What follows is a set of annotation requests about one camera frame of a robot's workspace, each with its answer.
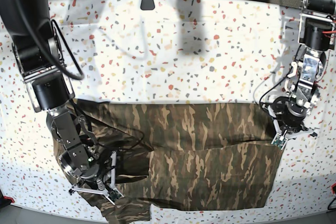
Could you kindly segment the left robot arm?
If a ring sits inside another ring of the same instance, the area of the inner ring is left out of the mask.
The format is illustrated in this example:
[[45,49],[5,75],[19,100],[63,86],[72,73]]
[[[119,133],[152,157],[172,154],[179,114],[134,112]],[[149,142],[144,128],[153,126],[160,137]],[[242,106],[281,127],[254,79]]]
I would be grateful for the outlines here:
[[318,82],[326,69],[326,52],[335,48],[335,0],[301,0],[299,49],[280,81],[285,95],[267,105],[276,134],[272,144],[284,148],[288,140],[316,132],[303,121],[319,101]]

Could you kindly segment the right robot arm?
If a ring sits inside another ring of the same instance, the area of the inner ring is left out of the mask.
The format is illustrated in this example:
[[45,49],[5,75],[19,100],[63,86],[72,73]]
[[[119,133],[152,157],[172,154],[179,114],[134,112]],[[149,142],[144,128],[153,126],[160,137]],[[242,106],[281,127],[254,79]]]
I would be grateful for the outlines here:
[[47,126],[63,147],[58,161],[76,182],[70,193],[104,196],[109,202],[121,198],[115,185],[117,153],[111,150],[104,167],[103,145],[94,135],[85,113],[74,106],[72,80],[84,74],[69,72],[62,49],[68,44],[56,21],[50,18],[48,0],[1,0],[1,19],[13,41],[12,48],[33,109],[47,113]]

